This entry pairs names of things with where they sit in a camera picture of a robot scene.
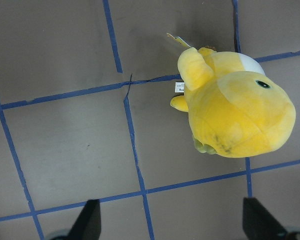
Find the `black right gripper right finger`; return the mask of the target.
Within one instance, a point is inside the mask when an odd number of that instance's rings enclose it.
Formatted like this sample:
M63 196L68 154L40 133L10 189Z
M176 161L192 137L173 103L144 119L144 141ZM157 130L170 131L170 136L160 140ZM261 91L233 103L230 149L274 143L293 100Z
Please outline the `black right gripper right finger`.
M288 234L255 197L243 199L242 228L249 240L284 240Z

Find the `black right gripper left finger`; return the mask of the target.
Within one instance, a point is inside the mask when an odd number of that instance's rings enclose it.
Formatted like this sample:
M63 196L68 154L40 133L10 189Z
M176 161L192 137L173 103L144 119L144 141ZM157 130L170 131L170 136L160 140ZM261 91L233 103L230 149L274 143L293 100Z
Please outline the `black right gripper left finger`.
M88 200L67 235L68 240L98 240L101 235L99 199Z

